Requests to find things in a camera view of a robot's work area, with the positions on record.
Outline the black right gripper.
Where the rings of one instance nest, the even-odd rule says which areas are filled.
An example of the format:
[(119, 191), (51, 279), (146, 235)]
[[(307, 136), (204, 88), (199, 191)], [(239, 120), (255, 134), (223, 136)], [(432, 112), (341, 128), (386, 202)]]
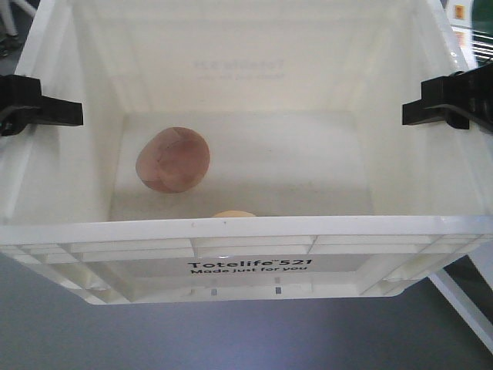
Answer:
[(456, 76), (442, 76), (421, 83), (421, 98), (402, 106), (404, 126), (445, 121), (457, 130), (469, 130), (472, 120), (492, 133), (492, 65), (470, 71), (467, 86)]

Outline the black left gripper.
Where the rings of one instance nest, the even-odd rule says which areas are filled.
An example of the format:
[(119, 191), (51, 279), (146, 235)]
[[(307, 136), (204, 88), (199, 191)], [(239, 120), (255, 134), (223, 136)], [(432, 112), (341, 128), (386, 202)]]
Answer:
[(28, 124), (82, 126), (82, 104), (42, 94), (38, 79), (1, 76), (1, 136), (14, 136)]

